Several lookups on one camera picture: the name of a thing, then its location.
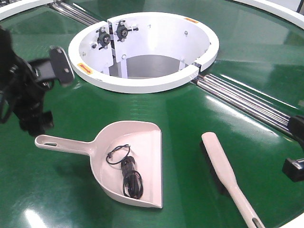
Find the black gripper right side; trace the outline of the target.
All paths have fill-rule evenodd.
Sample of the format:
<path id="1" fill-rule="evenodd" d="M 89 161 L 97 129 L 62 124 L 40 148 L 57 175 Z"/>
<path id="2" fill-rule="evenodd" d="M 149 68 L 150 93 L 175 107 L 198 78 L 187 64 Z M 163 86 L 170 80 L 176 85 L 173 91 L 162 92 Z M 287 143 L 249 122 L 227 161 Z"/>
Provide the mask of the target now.
<path id="1" fill-rule="evenodd" d="M 295 140 L 304 149 L 304 116 L 292 116 L 287 128 Z M 293 182 L 304 180 L 304 159 L 293 160 L 287 158 L 283 164 L 282 172 Z"/>

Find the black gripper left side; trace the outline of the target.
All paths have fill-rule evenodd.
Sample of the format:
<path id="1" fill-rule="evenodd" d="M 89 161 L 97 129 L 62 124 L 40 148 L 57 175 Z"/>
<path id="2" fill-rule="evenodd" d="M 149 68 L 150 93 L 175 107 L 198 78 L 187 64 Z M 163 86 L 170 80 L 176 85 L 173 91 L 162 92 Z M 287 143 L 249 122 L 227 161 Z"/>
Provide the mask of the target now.
<path id="1" fill-rule="evenodd" d="M 21 130 L 34 137 L 54 127 L 52 112 L 43 111 L 45 93 L 53 88 L 54 80 L 36 79 L 35 71 L 17 65 L 0 75 L 0 122 L 15 114 Z"/>

